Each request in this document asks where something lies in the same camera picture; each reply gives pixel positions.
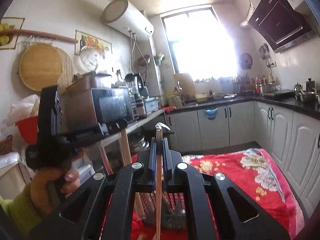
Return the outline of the person's left hand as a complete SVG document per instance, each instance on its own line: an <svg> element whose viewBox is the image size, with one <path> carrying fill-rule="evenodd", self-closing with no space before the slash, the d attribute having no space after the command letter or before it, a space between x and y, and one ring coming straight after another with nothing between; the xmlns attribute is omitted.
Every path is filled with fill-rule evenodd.
<svg viewBox="0 0 320 240"><path fill-rule="evenodd" d="M79 171L75 167L43 167L36 172L30 186L35 210L45 216L68 198L80 186Z"/></svg>

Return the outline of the green sleeve forearm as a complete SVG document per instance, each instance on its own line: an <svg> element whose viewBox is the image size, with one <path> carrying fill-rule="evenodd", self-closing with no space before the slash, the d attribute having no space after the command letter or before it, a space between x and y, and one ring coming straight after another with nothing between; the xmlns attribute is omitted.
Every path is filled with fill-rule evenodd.
<svg viewBox="0 0 320 240"><path fill-rule="evenodd" d="M42 217L33 206L30 193L31 183L27 184L22 193L14 200L0 197L1 206L5 214L24 237L27 237L29 232L42 220Z"/></svg>

